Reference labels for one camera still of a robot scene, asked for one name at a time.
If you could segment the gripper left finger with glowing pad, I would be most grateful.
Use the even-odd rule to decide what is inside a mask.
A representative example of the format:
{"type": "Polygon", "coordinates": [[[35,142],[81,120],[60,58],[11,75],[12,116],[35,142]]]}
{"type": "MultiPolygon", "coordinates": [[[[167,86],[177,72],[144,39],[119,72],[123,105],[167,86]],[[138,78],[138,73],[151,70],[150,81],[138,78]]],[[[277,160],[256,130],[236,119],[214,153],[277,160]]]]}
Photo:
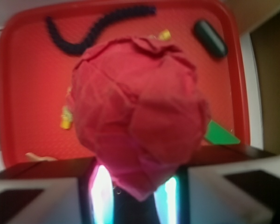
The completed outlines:
{"type": "Polygon", "coordinates": [[[26,162],[0,171],[0,224],[111,224],[113,195],[94,158],[26,162]]]}

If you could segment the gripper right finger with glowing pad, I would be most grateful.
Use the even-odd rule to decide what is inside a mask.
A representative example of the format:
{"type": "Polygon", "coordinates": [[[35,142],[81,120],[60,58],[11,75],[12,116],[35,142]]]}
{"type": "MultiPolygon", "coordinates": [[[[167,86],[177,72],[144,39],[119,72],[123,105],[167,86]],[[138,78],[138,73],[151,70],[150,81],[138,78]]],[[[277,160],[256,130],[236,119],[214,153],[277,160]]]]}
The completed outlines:
{"type": "Polygon", "coordinates": [[[162,224],[280,224],[280,155],[205,146],[154,198],[162,224]]]}

